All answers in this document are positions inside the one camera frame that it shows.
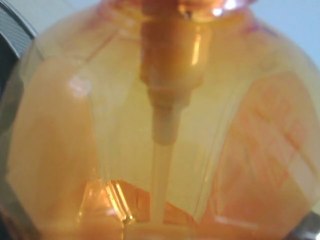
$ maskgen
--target bottle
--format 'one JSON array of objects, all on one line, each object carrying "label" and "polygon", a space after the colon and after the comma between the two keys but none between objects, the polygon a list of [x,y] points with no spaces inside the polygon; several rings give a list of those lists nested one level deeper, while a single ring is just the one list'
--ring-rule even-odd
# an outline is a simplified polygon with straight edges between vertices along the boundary
[{"label": "bottle", "polygon": [[253,0],[102,0],[0,105],[1,215],[41,240],[283,239],[320,200],[320,74]]}]

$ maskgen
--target pump dispenser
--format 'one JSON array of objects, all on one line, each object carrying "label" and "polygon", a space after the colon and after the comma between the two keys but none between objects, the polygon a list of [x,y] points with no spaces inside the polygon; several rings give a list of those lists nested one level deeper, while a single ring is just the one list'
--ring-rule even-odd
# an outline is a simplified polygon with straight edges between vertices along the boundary
[{"label": "pump dispenser", "polygon": [[0,105],[0,212],[32,240],[284,239],[320,200],[320,74],[253,0],[102,0]]}]

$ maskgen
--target orange glass bottle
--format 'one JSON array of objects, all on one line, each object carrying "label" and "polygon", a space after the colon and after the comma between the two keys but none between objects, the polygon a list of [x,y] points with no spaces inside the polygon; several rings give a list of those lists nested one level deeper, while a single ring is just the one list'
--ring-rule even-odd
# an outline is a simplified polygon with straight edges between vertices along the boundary
[{"label": "orange glass bottle", "polygon": [[40,35],[0,105],[12,234],[283,239],[320,198],[320,74],[251,2],[102,0]]}]

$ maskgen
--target dark object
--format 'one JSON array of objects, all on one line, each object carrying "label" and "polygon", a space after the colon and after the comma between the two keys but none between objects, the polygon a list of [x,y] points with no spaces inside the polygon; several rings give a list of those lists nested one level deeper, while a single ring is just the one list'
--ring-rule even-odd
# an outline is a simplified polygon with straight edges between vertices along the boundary
[{"label": "dark object", "polygon": [[36,31],[5,0],[0,0],[0,97],[19,57]]}]

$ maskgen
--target glass bottle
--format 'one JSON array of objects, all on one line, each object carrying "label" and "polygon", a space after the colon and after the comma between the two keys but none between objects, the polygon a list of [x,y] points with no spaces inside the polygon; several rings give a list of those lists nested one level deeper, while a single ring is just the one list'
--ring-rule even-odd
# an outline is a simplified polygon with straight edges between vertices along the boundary
[{"label": "glass bottle", "polygon": [[41,240],[283,239],[319,201],[320,74],[253,0],[102,0],[0,105],[0,205]]}]

